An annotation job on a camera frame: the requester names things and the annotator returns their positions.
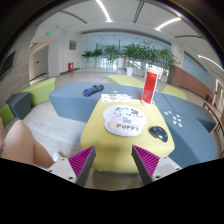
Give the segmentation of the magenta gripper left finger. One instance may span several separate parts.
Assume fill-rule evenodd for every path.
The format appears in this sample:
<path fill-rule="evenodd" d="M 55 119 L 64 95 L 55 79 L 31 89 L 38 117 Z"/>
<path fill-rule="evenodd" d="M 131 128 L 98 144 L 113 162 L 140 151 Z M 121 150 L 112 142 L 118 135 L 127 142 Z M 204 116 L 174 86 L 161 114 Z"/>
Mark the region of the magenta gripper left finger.
<path fill-rule="evenodd" d="M 95 147 L 91 146 L 69 159 L 60 158 L 48 172 L 84 187 L 95 156 Z"/>

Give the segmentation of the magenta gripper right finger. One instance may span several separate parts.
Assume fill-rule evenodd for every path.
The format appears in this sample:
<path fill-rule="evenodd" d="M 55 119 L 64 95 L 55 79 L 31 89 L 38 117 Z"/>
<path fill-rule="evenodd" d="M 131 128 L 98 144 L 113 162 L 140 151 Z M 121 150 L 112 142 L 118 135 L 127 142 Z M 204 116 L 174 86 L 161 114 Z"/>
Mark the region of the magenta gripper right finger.
<path fill-rule="evenodd" d="M 159 157 L 135 145 L 132 146 L 132 157 L 143 185 L 148 185 L 181 170 L 181 167 L 168 156 Z"/>

